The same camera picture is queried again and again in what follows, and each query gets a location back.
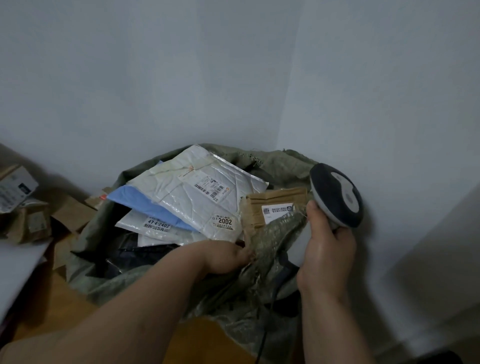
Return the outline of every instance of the printed number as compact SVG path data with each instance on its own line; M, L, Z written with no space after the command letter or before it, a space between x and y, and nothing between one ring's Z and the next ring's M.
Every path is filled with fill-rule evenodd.
M229 219L229 218L219 218L218 219L218 222L220 224L227 224L227 225L231 225L232 224L232 220Z

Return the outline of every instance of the cardboard box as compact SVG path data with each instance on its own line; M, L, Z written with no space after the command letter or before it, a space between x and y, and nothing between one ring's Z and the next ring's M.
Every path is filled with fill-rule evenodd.
M14 243L34 242L52 235L48 204L27 198L12 213L7 237Z
M305 208L307 202L307 189L304 187L248 194L240 201L245 246L250 245L250 239L257 230L289 212Z
M12 212L37 187L25 167L14 165L0 170L0 213Z
M88 199L85 200L85 203L89 205L91 208L95 210L99 210L100 207L103 205L105 200L107 199L107 195L113 191L111 187L105 187L102 189L102 192L96 196L90 196Z
M58 188L43 191L38 196L50 205L50 216L74 233L79 232L96 214L95 210Z

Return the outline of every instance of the wall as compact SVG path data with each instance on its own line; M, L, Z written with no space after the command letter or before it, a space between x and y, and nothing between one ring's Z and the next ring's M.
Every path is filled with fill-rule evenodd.
M271 150L302 1L0 5L0 144L86 192L191 143Z
M378 350L415 324L378 280L480 181L479 15L474 0L308 0L302 12L277 148L332 164L362 193L363 298L394 340L370 330Z

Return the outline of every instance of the hand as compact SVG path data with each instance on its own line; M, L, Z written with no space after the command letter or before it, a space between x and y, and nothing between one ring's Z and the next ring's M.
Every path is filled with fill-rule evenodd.
M347 228L333 233L325 213L313 200L307 205L307 216L312 238L297 274L299 290L302 295L327 294L341 300L355 257L355 238Z
M207 273L229 273L249 264L253 258L252 250L222 240L204 240L186 247L201 259L203 264L201 278Z

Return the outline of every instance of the black cord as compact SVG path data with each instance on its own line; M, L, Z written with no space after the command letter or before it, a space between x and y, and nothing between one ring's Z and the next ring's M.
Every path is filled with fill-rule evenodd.
M270 303L270 309L268 310L268 315L267 315L267 320L265 322L265 331L264 335L262 336L262 342L260 343L260 347L258 349L258 355L257 355L257 360L255 360L255 364L260 363L260 358L262 356L262 352L264 350L265 346L265 341L267 340L267 333L268 333L268 323L270 321L270 318L272 317L272 311L273 311L273 304L276 301L276 297L278 295L278 291L280 291L280 288L282 285L289 280L291 277L293 277L295 274L297 274L298 268L291 268L291 267L284 267L280 273L278 273L275 278L273 279L273 282L275 284L274 290L272 293L272 301Z

